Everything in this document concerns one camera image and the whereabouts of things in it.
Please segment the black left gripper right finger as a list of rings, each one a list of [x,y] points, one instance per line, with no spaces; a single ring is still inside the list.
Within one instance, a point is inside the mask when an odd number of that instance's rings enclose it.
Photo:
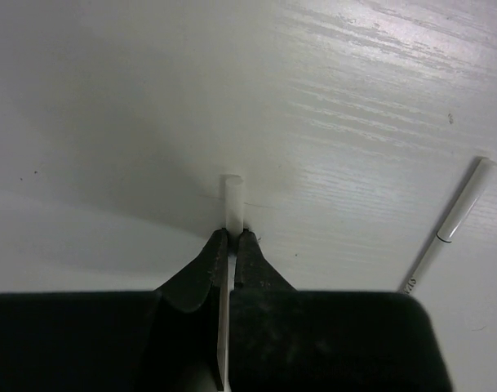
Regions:
[[[230,387],[279,391],[289,383],[286,301],[297,290],[265,259],[257,238],[244,230],[237,243],[230,292]]]

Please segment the thin white makeup pencil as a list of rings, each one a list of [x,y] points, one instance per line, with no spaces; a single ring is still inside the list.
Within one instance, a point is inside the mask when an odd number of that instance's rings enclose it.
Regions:
[[[406,295],[413,294],[430,265],[439,257],[443,249],[452,244],[459,229],[485,193],[496,168],[497,163],[488,157],[479,156],[473,159],[428,240],[400,283],[398,292]]]

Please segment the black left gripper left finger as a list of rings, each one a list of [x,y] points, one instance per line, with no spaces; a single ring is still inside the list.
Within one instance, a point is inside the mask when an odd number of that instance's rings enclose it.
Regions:
[[[223,391],[228,342],[228,235],[204,248],[157,290],[149,340],[151,391]]]

